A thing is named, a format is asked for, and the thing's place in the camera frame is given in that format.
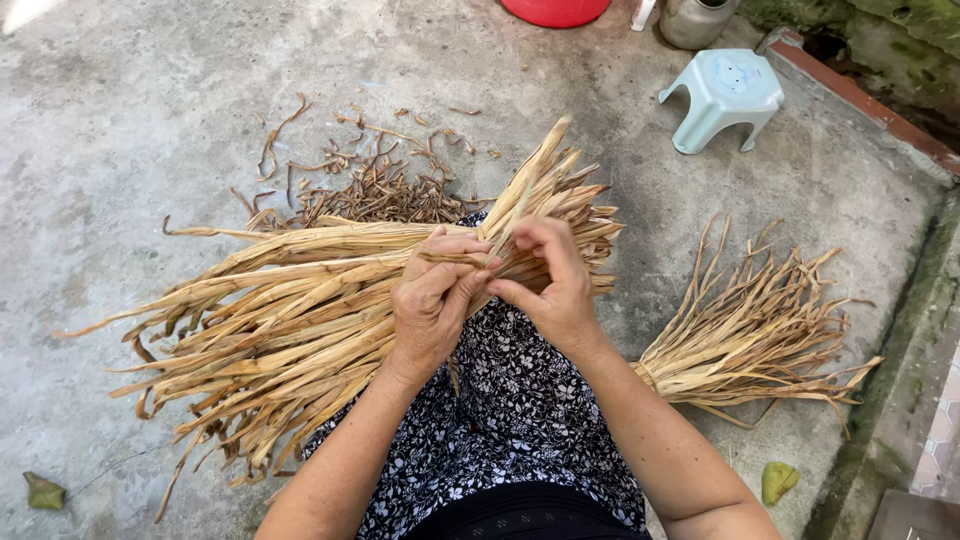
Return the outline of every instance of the crack in concrete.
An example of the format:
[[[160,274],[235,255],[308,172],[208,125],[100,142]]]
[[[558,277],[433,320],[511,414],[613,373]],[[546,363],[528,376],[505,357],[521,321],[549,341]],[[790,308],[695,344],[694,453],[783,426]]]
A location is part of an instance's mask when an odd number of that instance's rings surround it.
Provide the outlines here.
[[[86,488],[90,487],[90,485],[91,485],[93,482],[99,480],[100,478],[103,477],[103,475],[105,475],[106,473],[112,471],[114,468],[116,468],[117,465],[121,465],[121,464],[123,464],[123,463],[126,463],[127,461],[130,461],[131,459],[133,459],[133,458],[135,458],[135,457],[138,457],[138,456],[141,456],[141,455],[144,455],[144,454],[149,454],[150,452],[153,452],[153,451],[156,451],[156,450],[160,450],[161,448],[166,448],[166,447],[168,447],[168,446],[170,446],[170,445],[169,445],[169,444],[164,444],[164,445],[160,445],[160,446],[157,446],[157,447],[153,447],[153,448],[151,448],[151,449],[145,450],[145,451],[143,451],[143,452],[138,452],[138,453],[133,454],[133,455],[129,455],[129,456],[124,457],[123,459],[121,459],[121,460],[119,460],[119,461],[116,461],[115,463],[111,464],[109,467],[107,467],[106,469],[104,469],[104,471],[103,471],[102,473],[100,473],[99,475],[97,475],[93,480],[91,480],[91,481],[87,482],[86,484],[84,484],[84,487],[80,488],[76,493],[74,493],[74,494],[72,494],[72,495],[68,493],[68,494],[67,494],[67,497],[63,499],[63,502],[64,502],[64,503],[68,503],[68,502],[73,501],[74,499],[76,499],[81,493],[83,493],[83,491],[84,491]]]

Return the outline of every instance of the woman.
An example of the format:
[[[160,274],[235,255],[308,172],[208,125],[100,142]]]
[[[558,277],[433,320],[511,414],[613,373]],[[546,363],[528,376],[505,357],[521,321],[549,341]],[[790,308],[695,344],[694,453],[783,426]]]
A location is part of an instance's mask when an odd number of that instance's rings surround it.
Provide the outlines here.
[[[393,352],[308,441],[312,458],[257,538],[643,539],[640,485],[671,540],[780,538],[743,481],[604,335],[569,226],[529,217],[513,234],[549,267],[540,295],[487,283],[487,270],[410,258],[393,291]],[[440,226],[421,249],[482,259],[491,247]],[[463,323],[483,286],[498,298]],[[459,397],[444,367],[451,353]]]

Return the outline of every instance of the red brick edge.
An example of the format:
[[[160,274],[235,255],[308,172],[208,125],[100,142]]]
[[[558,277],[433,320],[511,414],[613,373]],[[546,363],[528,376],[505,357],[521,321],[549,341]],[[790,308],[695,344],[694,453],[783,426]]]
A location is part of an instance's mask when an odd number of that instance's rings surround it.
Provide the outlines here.
[[[853,81],[826,67],[804,51],[804,38],[787,28],[771,32],[756,49],[757,54],[771,51],[790,61],[841,99],[863,112],[891,135],[913,146],[954,175],[960,175],[960,156],[946,144],[920,131],[900,115],[887,109],[861,90]]]

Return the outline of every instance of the black and white floral fabric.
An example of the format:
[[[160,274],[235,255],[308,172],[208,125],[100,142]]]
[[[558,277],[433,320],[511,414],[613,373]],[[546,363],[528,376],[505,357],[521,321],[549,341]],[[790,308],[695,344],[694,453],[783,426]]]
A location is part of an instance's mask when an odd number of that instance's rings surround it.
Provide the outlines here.
[[[475,227],[484,217],[460,225]],[[460,396],[443,366],[410,405],[358,538],[402,538],[451,501],[525,480],[573,486],[645,533],[643,495],[592,391],[522,311],[492,299],[466,321],[454,355]],[[314,432],[304,458],[351,406]]]

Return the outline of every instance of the curb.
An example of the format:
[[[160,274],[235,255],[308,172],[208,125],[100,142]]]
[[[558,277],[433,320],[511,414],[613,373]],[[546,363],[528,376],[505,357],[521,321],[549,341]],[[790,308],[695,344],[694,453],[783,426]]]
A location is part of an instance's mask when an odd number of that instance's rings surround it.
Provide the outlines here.
[[[830,92],[846,101],[855,109],[873,120],[894,137],[915,148],[938,166],[960,181],[960,156],[946,144],[922,132],[902,116],[864,92],[850,79],[823,65],[804,51],[804,38],[787,28],[777,28],[760,43],[758,55],[775,61],[786,61],[807,77],[825,86]]]
[[[867,538],[888,489],[908,491],[960,339],[960,190],[930,219],[917,263],[894,307],[804,531],[808,540]]]

